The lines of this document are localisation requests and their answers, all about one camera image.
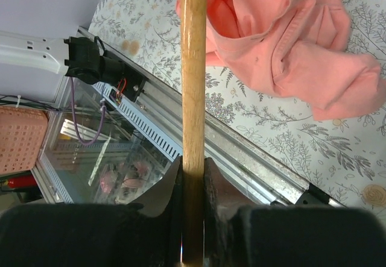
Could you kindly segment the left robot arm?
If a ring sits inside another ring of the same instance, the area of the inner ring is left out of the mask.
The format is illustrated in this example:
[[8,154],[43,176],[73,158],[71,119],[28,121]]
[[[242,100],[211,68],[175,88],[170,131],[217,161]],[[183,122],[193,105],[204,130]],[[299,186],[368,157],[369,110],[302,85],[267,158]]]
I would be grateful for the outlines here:
[[49,39],[1,31],[1,63],[28,66],[86,84],[106,83],[116,99],[135,102],[146,82],[144,74],[108,50],[98,37]]

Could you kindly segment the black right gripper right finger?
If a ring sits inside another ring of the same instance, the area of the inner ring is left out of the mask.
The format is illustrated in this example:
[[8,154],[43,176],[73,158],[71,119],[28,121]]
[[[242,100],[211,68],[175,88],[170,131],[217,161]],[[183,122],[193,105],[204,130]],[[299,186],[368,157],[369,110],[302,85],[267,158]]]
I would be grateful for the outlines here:
[[211,266],[384,266],[385,230],[369,212],[259,205],[208,158],[204,255]]

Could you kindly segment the salmon pink t shirt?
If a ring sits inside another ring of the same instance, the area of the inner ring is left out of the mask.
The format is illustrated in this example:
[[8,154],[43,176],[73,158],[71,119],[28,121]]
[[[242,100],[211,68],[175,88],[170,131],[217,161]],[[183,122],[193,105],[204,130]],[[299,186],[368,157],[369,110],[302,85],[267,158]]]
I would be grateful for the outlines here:
[[346,52],[350,24],[343,0],[207,0],[206,64],[307,102],[318,121],[367,115],[385,80],[372,55]]

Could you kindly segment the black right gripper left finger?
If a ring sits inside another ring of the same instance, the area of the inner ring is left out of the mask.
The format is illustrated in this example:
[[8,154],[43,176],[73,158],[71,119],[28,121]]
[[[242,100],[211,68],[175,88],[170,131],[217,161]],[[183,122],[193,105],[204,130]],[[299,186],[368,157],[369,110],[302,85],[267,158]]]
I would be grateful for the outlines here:
[[129,204],[24,204],[1,215],[2,266],[175,266],[182,171],[175,159]]

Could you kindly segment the wooden hanger with green shirt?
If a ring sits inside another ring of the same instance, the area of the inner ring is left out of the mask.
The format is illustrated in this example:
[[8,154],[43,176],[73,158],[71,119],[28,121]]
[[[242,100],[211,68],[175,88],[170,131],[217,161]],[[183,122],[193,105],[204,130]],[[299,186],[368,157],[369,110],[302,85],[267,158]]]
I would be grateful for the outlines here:
[[207,0],[180,0],[183,231],[182,265],[203,264],[204,106]]

